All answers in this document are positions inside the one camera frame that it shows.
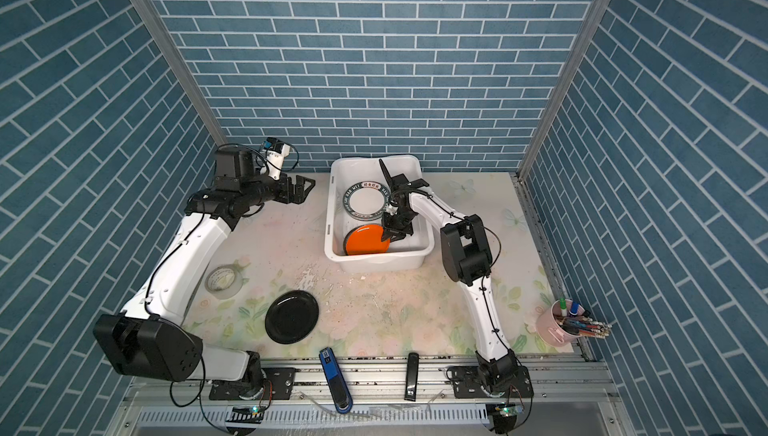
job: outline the brick wallpaper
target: brick wallpaper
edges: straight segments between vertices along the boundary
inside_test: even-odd
[[[590,0],[154,0],[231,141],[515,170]]]
[[[768,434],[768,0],[611,0],[529,184],[642,434]]]
[[[94,319],[147,279],[213,142],[128,0],[0,0],[0,140],[0,434],[102,434],[130,379]]]

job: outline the orange plate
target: orange plate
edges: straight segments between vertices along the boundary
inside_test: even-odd
[[[344,238],[344,252],[348,256],[377,254],[389,249],[389,239],[382,242],[384,228],[378,224],[366,224],[350,231]]]

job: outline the black mounting plate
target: black mounting plate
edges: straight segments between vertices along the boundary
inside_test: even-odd
[[[449,366],[448,380],[451,382],[453,397],[456,399],[491,397],[483,390],[482,385],[480,384],[477,366]],[[528,399],[533,396],[531,375],[528,373],[528,368],[525,366],[518,366],[517,373],[514,375],[511,384],[520,391],[521,398]],[[506,398],[507,393],[509,393],[509,390],[505,391],[500,397]],[[517,394],[511,394],[511,397],[516,398]]]
[[[272,382],[272,401],[282,401],[290,399],[290,394],[293,391],[293,378],[296,376],[295,368],[263,368],[266,379]],[[227,384],[228,382],[221,382],[214,385],[210,389],[208,398],[211,401],[245,401],[240,399],[237,395],[238,391],[234,390]],[[269,398],[264,395],[264,402]]]

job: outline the bundle of pencils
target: bundle of pencils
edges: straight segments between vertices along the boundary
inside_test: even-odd
[[[610,325],[600,322],[591,317],[573,316],[561,317],[555,316],[554,320],[563,328],[563,331],[574,336],[587,336],[588,338],[605,339],[610,335]]]

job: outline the black plate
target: black plate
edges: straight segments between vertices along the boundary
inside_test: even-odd
[[[272,341],[293,345],[306,338],[317,324],[320,307],[306,291],[289,291],[275,299],[266,312],[264,327]]]

